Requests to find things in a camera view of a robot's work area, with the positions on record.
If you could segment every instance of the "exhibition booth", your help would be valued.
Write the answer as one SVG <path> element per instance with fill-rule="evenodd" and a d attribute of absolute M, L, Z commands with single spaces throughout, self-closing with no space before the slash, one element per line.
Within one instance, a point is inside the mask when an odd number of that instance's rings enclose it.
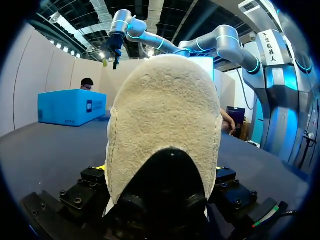
<path fill-rule="evenodd" d="M 247 108 L 243 91 L 238 86 L 240 79 L 237 79 L 235 72 L 223 73 L 214 69 L 210 57 L 206 64 L 201 64 L 199 59 L 194 58 L 194 61 L 205 71 L 212 71 L 211 77 L 218 91 L 221 108 Z M 0 137 L 38 122 L 38 94 L 79 89 L 84 78 L 93 80 L 93 92 L 107 95 L 106 110 L 109 110 L 126 78 L 144 61 L 120 61 L 117 69 L 113 70 L 112 64 L 104 67 L 101 62 L 76 58 L 56 48 L 27 24 L 13 43 L 1 75 Z M 253 104 L 253 90 L 246 86 L 245 91 L 249 104 Z M 251 122 L 252 111 L 246 109 L 245 116 Z"/>

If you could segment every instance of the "blue box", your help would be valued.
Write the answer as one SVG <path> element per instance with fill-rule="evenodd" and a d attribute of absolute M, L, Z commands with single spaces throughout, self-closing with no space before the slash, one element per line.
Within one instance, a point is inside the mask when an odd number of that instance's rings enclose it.
<path fill-rule="evenodd" d="M 81 89 L 38 94 L 38 121 L 78 127 L 106 114 L 107 95 Z"/>

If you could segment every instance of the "sign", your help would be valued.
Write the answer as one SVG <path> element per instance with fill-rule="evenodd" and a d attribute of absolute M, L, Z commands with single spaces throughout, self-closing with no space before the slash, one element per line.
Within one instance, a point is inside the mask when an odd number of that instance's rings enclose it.
<path fill-rule="evenodd" d="M 285 47 L 283 37 L 281 34 L 274 30 L 267 30 L 258 33 L 258 38 L 262 46 L 265 62 L 262 60 L 263 65 L 283 65 L 287 64 L 284 61 L 284 55 L 288 55 L 288 50 Z"/>

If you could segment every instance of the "cable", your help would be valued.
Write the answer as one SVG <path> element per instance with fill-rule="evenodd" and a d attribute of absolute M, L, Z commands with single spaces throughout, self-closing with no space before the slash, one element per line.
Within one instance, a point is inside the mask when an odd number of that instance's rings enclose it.
<path fill-rule="evenodd" d="M 311 122 L 312 114 L 313 114 L 313 113 L 314 113 L 314 105 L 312 104 L 312 110 L 311 110 L 310 120 L 309 120 L 309 122 L 308 122 L 308 126 L 306 127 L 306 133 L 308 134 L 308 137 L 309 137 L 308 130 L 309 130 L 309 126 L 310 126 L 310 122 Z"/>
<path fill-rule="evenodd" d="M 315 133 L 315 142 L 313 143 L 312 147 L 316 144 L 316 141 L 317 141 L 317 137 L 318 137 L 318 128 L 319 128 L 319 101 L 318 99 L 316 100 L 316 107 L 317 107 L 317 112 L 318 112 L 318 119 L 317 119 L 317 123 L 316 123 L 316 133 Z M 309 163 L 309 167 L 311 166 L 311 163 L 313 161 L 313 158 L 314 158 L 314 155 L 315 155 L 315 150 L 316 150 L 316 145 L 314 146 L 313 148 L 313 152 L 312 152 L 312 156 L 311 156 L 311 159 L 310 159 L 310 163 Z"/>
<path fill-rule="evenodd" d="M 240 75 L 240 72 L 239 72 L 237 66 L 236 66 L 235 64 L 234 64 L 234 66 L 235 66 L 235 69 L 236 69 L 236 71 L 237 71 L 237 73 L 238 73 L 238 76 L 239 76 L 239 78 L 240 78 L 240 82 L 241 82 L 241 85 L 242 85 L 242 90 L 243 90 L 243 95 L 244 95 L 245 104 L 246 104 L 246 106 L 248 107 L 249 110 L 253 110 L 253 109 L 255 108 L 257 102 L 258 102 L 258 98 L 256 98 L 255 103 L 253 104 L 253 107 L 252 107 L 252 108 L 249 107 L 248 100 L 247 100 L 247 96 L 246 96 L 246 92 L 245 92 L 245 86 L 244 86 L 242 77 L 241 77 L 241 75 Z"/>
<path fill-rule="evenodd" d="M 173 53 L 171 53 L 171 54 L 177 54 L 177 53 L 180 53 L 180 52 L 186 52 L 186 51 L 188 51 L 188 52 L 190 52 L 188 49 L 180 49 L 180 50 L 177 50 L 177 51 L 174 51 Z"/>
<path fill-rule="evenodd" d="M 142 43 L 141 42 L 139 42 L 139 45 L 140 45 L 140 47 L 141 47 L 141 49 L 142 49 L 142 52 L 145 54 L 145 58 L 150 58 L 150 56 L 148 55 L 148 53 L 145 51 L 145 49 L 144 49 L 144 46 L 142 45 Z"/>

